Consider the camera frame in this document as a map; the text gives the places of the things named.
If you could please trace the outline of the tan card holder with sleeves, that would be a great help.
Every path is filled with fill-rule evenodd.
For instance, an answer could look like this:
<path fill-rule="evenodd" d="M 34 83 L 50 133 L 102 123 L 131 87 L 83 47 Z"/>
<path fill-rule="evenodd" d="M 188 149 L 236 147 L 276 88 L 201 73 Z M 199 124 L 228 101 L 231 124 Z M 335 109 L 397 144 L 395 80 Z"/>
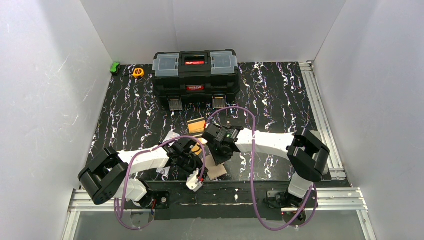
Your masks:
<path fill-rule="evenodd" d="M 227 174 L 224 164 L 216 165 L 211 154 L 206 156 L 205 168 L 207 169 L 207 176 L 211 181 Z"/>

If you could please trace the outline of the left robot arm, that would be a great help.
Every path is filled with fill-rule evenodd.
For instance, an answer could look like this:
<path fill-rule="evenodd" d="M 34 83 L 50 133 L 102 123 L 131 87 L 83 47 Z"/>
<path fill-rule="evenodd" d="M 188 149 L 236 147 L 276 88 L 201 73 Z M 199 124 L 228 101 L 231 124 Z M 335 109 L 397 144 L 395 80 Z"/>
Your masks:
<path fill-rule="evenodd" d="M 197 192 L 203 186 L 205 158 L 195 153 L 195 147 L 205 149 L 192 136 L 177 136 L 151 148 L 139 151 L 116 151 L 106 147 L 79 172 L 77 179 L 95 205 L 112 198 L 140 202 L 149 191 L 130 176 L 151 169 L 177 166 L 188 173 L 186 186 Z"/>

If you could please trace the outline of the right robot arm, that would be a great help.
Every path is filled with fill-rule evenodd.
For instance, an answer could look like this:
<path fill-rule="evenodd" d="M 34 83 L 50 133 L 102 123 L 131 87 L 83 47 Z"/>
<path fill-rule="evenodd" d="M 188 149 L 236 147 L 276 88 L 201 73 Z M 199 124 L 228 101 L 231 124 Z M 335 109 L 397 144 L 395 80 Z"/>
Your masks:
<path fill-rule="evenodd" d="M 250 152 L 252 156 L 257 153 L 273 155 L 289 160 L 295 173 L 287 192 L 299 199 L 328 171 L 330 149 L 306 128 L 294 133 L 270 133 L 241 126 L 208 124 L 202 138 L 206 140 L 217 165 L 230 160 L 235 152 Z"/>

